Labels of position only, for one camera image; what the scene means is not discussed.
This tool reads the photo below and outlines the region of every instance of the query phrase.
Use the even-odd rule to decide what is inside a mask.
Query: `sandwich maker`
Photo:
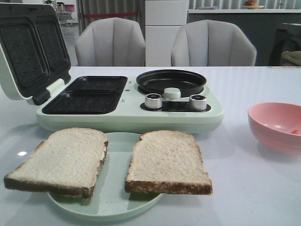
[[[61,27],[50,5],[0,3],[0,12],[0,84],[10,99],[40,105],[42,127],[201,133],[220,125],[222,106],[202,75],[165,69],[72,79]]]

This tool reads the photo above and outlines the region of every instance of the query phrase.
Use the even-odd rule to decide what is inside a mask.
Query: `white cabinet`
[[[188,0],[145,1],[146,66],[170,66],[176,34],[187,22],[188,3]]]

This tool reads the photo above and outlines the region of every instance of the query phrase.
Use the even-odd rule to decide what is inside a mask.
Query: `floor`
[[[77,66],[77,58],[75,54],[75,41],[79,37],[79,27],[77,24],[73,24],[72,26],[62,24],[61,28],[69,53],[71,66]]]

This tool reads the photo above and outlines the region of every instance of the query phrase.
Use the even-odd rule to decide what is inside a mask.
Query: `light green plate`
[[[108,222],[138,215],[152,207],[162,194],[126,193],[124,182],[132,158],[132,150],[140,135],[107,133],[108,152],[97,179],[92,200],[49,193],[51,200],[75,217]]]

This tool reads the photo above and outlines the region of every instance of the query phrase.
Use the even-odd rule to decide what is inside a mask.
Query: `open lid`
[[[57,15],[47,4],[0,3],[0,12],[2,89],[11,99],[32,99],[41,105],[50,98],[50,84],[71,79]]]

